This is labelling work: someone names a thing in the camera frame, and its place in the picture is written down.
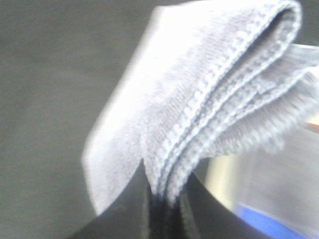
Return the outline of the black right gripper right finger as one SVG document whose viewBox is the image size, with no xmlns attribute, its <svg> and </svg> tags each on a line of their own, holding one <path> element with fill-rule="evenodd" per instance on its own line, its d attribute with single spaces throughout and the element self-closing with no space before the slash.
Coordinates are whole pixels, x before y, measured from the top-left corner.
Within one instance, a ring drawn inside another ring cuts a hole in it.
<svg viewBox="0 0 319 239">
<path fill-rule="evenodd" d="M 218 202 L 195 174 L 179 198 L 175 239 L 260 239 L 262 233 Z"/>
</svg>

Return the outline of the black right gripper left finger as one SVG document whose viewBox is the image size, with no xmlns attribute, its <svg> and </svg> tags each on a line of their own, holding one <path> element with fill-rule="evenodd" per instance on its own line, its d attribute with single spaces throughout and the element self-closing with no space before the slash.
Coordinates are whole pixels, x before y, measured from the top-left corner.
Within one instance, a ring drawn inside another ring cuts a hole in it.
<svg viewBox="0 0 319 239">
<path fill-rule="evenodd" d="M 70 239 L 148 239 L 150 187 L 144 164 L 118 198 L 99 216 L 69 236 Z"/>
</svg>

